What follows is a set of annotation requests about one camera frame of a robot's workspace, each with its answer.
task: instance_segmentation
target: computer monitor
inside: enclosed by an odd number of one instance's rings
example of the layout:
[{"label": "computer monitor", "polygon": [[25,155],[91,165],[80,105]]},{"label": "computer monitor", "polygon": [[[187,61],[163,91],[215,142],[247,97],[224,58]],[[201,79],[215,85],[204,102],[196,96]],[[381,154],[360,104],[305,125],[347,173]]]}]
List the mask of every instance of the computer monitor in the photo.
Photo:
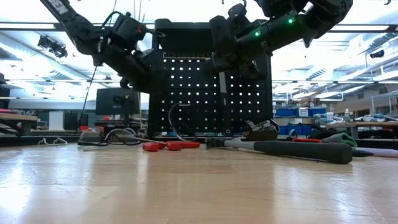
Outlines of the computer monitor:
[{"label": "computer monitor", "polygon": [[96,115],[139,114],[139,93],[123,88],[97,90]]}]

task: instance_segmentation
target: ceiling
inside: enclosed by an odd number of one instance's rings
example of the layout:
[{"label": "ceiling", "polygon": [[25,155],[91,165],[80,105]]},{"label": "ceiling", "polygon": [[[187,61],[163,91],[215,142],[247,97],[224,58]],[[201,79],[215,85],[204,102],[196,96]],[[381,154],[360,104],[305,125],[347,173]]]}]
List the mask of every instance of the ceiling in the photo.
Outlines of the ceiling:
[{"label": "ceiling", "polygon": [[[228,9],[239,3],[238,0],[117,0],[116,11],[131,12],[136,18],[152,23],[159,18],[168,18],[174,22],[207,22],[216,15],[227,16]],[[114,1],[110,0],[70,0],[72,7],[93,23],[102,23],[112,11]],[[382,0],[356,0],[354,6],[342,24],[398,24],[398,1],[393,0],[385,6]],[[248,0],[247,17],[253,21],[263,19],[258,5]],[[0,8],[0,22],[57,22],[40,1],[13,0]],[[55,61],[55,57],[37,46],[41,35],[67,46],[69,56],[65,60]],[[387,72],[395,72],[398,40],[396,36],[386,34],[327,33],[306,49],[298,41],[274,52],[272,57],[273,80],[373,80]],[[375,40],[386,40],[382,44]],[[152,37],[147,35],[140,48],[149,49]],[[90,56],[76,51],[64,32],[37,31],[0,31],[0,48],[15,57],[0,61],[0,69],[7,79],[90,79],[94,70]],[[372,59],[368,54],[384,49],[383,58]],[[389,80],[395,76],[390,73]],[[111,77],[119,80],[116,72],[108,66],[98,68],[95,79]],[[88,83],[62,82],[14,82],[9,83],[25,90],[24,96],[83,98]],[[89,92],[89,99],[95,99],[97,88],[118,87],[118,83],[94,83]],[[319,95],[335,90],[338,94],[358,85],[339,85],[331,83],[276,83],[275,98],[282,98],[286,93],[290,97],[298,94]]]}]

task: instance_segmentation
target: blue bin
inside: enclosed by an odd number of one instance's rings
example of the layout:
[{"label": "blue bin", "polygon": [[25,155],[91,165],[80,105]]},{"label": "blue bin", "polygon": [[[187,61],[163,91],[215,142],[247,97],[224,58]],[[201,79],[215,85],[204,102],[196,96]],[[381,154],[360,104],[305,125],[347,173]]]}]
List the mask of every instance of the blue bin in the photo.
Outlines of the blue bin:
[{"label": "blue bin", "polygon": [[276,115],[278,115],[278,116],[293,116],[294,110],[293,109],[277,109]]},{"label": "blue bin", "polygon": [[289,134],[291,130],[296,130],[298,135],[303,133],[303,126],[302,125],[288,125],[286,126],[286,134]]},{"label": "blue bin", "polygon": [[303,126],[303,131],[302,131],[303,135],[307,135],[311,131],[312,131],[311,126],[308,126],[308,125]]},{"label": "blue bin", "polygon": [[324,114],[326,113],[326,109],[320,108],[320,109],[310,109],[310,111],[308,112],[309,116],[314,116],[315,114]]},{"label": "blue bin", "polygon": [[286,133],[286,126],[279,126],[279,134],[288,134]]}]

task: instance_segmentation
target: pegboard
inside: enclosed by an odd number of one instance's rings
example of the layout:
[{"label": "pegboard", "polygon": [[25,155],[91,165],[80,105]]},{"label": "pegboard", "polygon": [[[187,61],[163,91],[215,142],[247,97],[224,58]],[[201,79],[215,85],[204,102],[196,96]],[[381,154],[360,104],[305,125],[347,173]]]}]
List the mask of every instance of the pegboard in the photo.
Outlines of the pegboard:
[{"label": "pegboard", "polygon": [[[153,41],[152,45],[156,48],[158,43]],[[157,51],[159,66],[170,70],[170,81],[165,83],[169,92],[152,94],[149,98],[149,135],[172,132],[168,115],[175,103],[189,106],[175,107],[173,121],[184,122],[196,133],[224,133],[226,128],[232,134],[242,133],[247,131],[245,120],[260,123],[272,118],[271,61],[268,56],[256,59],[259,71],[267,74],[265,80],[253,81],[241,78],[239,72],[226,72],[227,93],[221,93],[220,76],[202,70],[204,58],[178,57],[170,52],[164,54],[166,52],[161,49]]]}]

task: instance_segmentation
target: security camera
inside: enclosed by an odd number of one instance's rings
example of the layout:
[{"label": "security camera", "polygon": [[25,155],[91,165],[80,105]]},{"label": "security camera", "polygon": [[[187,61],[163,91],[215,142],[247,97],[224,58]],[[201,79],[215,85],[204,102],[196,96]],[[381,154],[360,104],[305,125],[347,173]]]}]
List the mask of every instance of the security camera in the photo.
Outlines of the security camera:
[{"label": "security camera", "polygon": [[380,50],[376,53],[370,54],[371,58],[381,58],[384,56],[384,50]]}]

